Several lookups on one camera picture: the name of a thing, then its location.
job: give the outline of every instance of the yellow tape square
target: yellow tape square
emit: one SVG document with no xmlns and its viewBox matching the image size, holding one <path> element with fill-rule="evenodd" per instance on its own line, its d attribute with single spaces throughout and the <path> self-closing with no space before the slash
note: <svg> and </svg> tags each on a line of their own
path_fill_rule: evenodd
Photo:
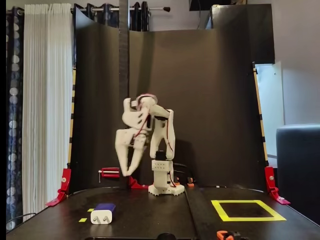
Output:
<svg viewBox="0 0 320 240">
<path fill-rule="evenodd" d="M 214 206 L 215 210 L 219 214 L 220 218 L 224 222 L 265 222 L 265 221 L 286 221 L 286 219 L 273 210 L 271 207 L 266 205 L 261 200 L 212 200 L 212 205 Z M 264 210 L 266 210 L 271 217 L 229 217 L 225 210 L 222 208 L 220 204 L 252 204 L 256 203 Z"/>
</svg>

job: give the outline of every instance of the black curtain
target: black curtain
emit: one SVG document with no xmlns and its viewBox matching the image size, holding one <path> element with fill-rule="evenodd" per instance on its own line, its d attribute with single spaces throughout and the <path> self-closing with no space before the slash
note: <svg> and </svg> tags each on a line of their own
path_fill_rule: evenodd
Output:
<svg viewBox="0 0 320 240">
<path fill-rule="evenodd" d="M 143 1 L 141 5 L 139 2 L 136 2 L 133 6 L 134 10 L 130 11 L 130 30 L 138 32 L 148 32 L 149 31 L 149 9 L 148 3 Z M 80 9 L 84 15 L 89 19 L 100 23 L 103 25 L 108 25 L 110 27 L 118 28 L 119 27 L 119 11 L 111 10 L 112 8 L 119 8 L 112 4 L 103 4 L 101 6 L 95 6 L 90 3 L 86 7 L 82 7 L 78 4 L 74 4 L 73 9 L 73 23 L 76 26 L 76 8 Z M 103 9 L 103 11 L 93 11 L 93 9 Z M 73 57 L 73 66 L 76 67 L 77 62 L 77 53 L 76 53 L 76 37 L 74 37 L 74 57 Z"/>
</svg>

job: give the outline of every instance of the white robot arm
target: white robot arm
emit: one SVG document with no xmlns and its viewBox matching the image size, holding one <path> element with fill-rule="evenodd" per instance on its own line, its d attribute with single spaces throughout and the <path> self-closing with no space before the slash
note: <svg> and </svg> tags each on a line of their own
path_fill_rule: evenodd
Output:
<svg viewBox="0 0 320 240">
<path fill-rule="evenodd" d="M 123 122 L 128 129 L 116 131 L 115 150 L 123 176 L 130 176 L 139 166 L 144 150 L 149 142 L 149 133 L 154 131 L 150 143 L 150 157 L 154 171 L 154 184 L 149 186 L 149 192 L 154 195 L 174 194 L 184 192 L 182 185 L 173 182 L 173 163 L 175 156 L 175 131 L 173 125 L 174 112 L 157 105 L 158 99 L 152 94 L 142 94 L 131 101 L 123 101 Z M 159 150 L 161 140 L 164 139 L 166 151 Z M 131 165 L 128 167 L 128 149 L 134 148 Z"/>
</svg>

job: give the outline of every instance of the black backdrop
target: black backdrop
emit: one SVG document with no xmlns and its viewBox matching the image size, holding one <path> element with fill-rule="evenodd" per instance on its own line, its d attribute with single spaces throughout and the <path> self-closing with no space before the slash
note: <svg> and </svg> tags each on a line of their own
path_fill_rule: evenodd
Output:
<svg viewBox="0 0 320 240">
<path fill-rule="evenodd" d="M 76 31 L 71 193 L 119 185 L 98 181 L 100 168 L 119 166 L 118 30 L 87 23 Z M 247 26 L 243 17 L 236 27 L 231 23 L 220 30 L 130 32 L 130 96 L 152 93 L 174 110 L 174 161 L 189 165 L 203 186 L 265 190 Z M 140 183 L 151 184 L 149 149 L 140 170 Z"/>
</svg>

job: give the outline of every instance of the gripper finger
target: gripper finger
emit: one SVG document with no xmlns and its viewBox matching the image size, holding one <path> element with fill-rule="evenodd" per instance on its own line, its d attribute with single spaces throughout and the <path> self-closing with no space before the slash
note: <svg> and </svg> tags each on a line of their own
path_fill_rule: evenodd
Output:
<svg viewBox="0 0 320 240">
<path fill-rule="evenodd" d="M 115 134 L 115 151 L 123 176 L 128 174 L 128 150 L 133 134 L 130 129 L 119 129 Z"/>
<path fill-rule="evenodd" d="M 127 171 L 127 176 L 130 176 L 139 166 L 139 163 L 141 161 L 142 155 L 145 150 L 145 143 L 146 143 L 147 137 L 144 134 L 138 135 L 134 139 L 134 152 L 131 160 L 131 165 Z"/>
</svg>

